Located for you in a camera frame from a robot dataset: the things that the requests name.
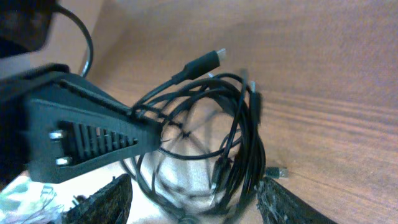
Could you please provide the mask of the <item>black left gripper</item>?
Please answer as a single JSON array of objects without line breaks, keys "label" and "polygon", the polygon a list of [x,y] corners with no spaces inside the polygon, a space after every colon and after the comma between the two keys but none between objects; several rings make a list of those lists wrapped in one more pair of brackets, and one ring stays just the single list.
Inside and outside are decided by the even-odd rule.
[{"label": "black left gripper", "polygon": [[1,79],[2,187],[23,172],[28,161],[32,180],[59,184],[159,148],[160,123],[133,117],[99,90],[64,80],[37,90],[52,81],[50,72],[70,69],[50,63]]}]

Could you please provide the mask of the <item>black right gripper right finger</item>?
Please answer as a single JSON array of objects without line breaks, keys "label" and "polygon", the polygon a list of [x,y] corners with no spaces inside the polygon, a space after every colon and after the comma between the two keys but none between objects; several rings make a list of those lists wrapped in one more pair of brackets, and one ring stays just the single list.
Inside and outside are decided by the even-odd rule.
[{"label": "black right gripper right finger", "polygon": [[266,224],[336,224],[269,177],[257,185],[257,208]]}]

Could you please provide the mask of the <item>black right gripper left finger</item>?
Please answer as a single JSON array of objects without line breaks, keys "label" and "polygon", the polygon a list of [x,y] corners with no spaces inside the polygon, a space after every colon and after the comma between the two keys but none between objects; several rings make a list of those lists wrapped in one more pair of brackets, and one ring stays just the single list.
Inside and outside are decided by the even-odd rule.
[{"label": "black right gripper left finger", "polygon": [[64,213],[63,222],[126,224],[132,196],[131,177],[128,174],[122,174]]}]

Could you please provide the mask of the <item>black USB cable thick plug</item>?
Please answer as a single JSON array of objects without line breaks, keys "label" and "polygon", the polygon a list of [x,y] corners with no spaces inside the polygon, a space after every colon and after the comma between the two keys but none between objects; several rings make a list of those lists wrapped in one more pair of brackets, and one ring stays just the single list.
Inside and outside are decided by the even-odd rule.
[{"label": "black USB cable thick plug", "polygon": [[139,105],[145,103],[153,96],[162,92],[163,90],[171,87],[172,85],[178,85],[186,80],[194,80],[220,66],[222,60],[226,58],[226,49],[213,50],[205,55],[202,55],[191,62],[188,62],[176,75],[172,76],[171,79],[158,87],[154,88],[140,100],[138,100],[132,108],[137,108]]}]

